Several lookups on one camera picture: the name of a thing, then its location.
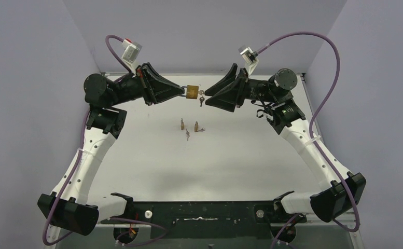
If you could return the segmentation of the brass padlock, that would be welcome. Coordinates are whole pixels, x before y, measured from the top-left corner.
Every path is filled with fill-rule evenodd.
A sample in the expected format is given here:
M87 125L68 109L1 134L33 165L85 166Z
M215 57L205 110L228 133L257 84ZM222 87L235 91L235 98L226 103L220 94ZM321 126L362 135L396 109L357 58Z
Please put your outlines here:
M180 119L180 129L181 130L185 129L185 124L184 124L183 118Z
M205 131L205 129L200 128L198 122L196 121L195 124L194 124L194 132L203 132L203 131Z
M181 97L189 100L198 100L199 106L203 106L205 102L205 92L200 88L200 86L187 85L182 86L182 89L184 93L180 95Z

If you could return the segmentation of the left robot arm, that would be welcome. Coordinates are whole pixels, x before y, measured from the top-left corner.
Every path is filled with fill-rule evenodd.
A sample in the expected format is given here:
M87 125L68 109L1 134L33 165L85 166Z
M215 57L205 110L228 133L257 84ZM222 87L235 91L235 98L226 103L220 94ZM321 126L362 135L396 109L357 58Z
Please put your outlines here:
M86 236L103 220L118 217L127 222L133 218L135 207L129 196L111 193L97 204L88 203L98 169L124 127L127 112L117 105L143 99L151 106L184 96L185 91L186 87L162 77L149 63L138 66L118 81L101 74L91 74L85 79L85 102L89 110L81 127L79 147L60 182L37 202L46 218L45 244L49 243L52 227Z

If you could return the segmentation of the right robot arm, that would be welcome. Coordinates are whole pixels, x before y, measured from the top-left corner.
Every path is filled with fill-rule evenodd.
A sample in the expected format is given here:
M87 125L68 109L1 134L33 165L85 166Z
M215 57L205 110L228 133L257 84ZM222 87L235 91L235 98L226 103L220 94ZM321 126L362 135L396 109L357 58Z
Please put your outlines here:
M208 99L204 103L233 112L245 100L253 104L261 102L258 117L266 117L275 132L289 142L319 186L317 192L292 190L276 198L274 217L284 222L295 213L315 214L328 223L352 209L350 196L359 203L366 179L343 166L320 138L311 133L310 123L291 92L297 83L297 75L288 68L280 69L268 80L258 80L250 78L245 68L233 64L225 77L205 90Z

